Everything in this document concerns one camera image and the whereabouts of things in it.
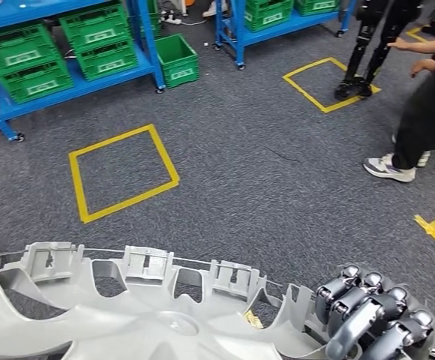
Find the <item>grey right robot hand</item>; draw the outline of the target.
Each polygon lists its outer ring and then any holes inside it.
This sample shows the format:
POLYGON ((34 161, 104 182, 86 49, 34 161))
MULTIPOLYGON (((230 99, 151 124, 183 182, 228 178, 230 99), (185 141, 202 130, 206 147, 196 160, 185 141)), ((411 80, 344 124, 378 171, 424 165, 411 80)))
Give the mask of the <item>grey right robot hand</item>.
POLYGON ((403 284, 357 264, 319 286, 315 313, 325 326, 327 359, 435 359, 435 316, 403 284))

